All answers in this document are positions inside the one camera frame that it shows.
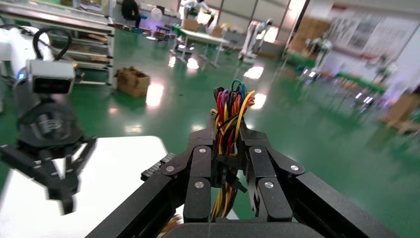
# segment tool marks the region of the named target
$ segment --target white tabletop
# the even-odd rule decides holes
[[[189,40],[198,40],[198,41],[202,41],[209,44],[220,44],[220,43],[227,44],[227,45],[230,44],[229,41],[223,38],[214,37],[205,33],[194,32],[194,31],[189,31],[185,29],[181,29],[181,31],[188,36]]]
[[[21,172],[11,170],[0,199],[1,238],[83,238],[143,182],[141,173],[166,155],[154,136],[100,138],[80,174],[74,213]]]

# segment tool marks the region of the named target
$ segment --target green epoxy floor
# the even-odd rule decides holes
[[[206,126],[210,109],[215,107],[213,88],[230,87],[249,68],[238,67],[235,54],[221,55],[219,69],[205,65],[196,55],[193,58],[200,68],[188,69],[178,60],[170,67],[167,47],[118,31],[116,68],[133,65],[145,71],[152,77],[154,90],[146,104],[145,98],[76,85],[71,99],[86,134],[155,135],[168,152],[182,152],[189,133]],[[325,97],[331,86],[299,85],[285,74],[276,74],[278,64],[259,58],[255,66],[263,67],[261,77],[244,78],[249,91],[259,94],[261,107],[247,111],[247,124],[265,132],[273,148],[303,164],[400,236],[420,237],[418,140],[407,141],[377,123],[375,113],[358,118],[348,102],[337,109],[339,100],[330,104]],[[93,76],[104,78],[97,73]],[[13,143],[17,136],[10,92],[5,100],[8,107],[0,116],[0,144]],[[0,166],[1,181],[7,171],[5,165]],[[240,218],[252,217],[248,195],[238,193],[234,210]]]

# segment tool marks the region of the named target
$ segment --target green wire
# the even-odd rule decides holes
[[[238,82],[240,85],[242,85],[242,88],[244,89],[245,94],[247,94],[247,88],[245,87],[245,84],[244,84],[241,80],[238,80],[238,79],[235,79],[235,80],[232,82],[231,91],[232,91],[232,92],[234,91],[234,90],[233,90],[233,86],[235,86],[235,83],[236,83],[236,82]]]

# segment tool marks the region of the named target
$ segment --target poster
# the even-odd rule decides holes
[[[328,18],[334,48],[367,60],[381,55],[396,59],[419,24],[400,13],[340,5],[332,7]]]

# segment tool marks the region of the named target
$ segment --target fan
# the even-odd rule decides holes
[[[153,20],[160,21],[162,19],[163,12],[162,10],[156,7],[152,10],[151,16]]]
[[[151,17],[154,21],[160,21],[163,17],[162,10],[157,8],[157,7],[153,8],[153,10],[151,12]],[[152,40],[152,41],[156,40],[156,38],[153,37],[153,36],[148,36],[146,38],[149,39],[149,40]]]

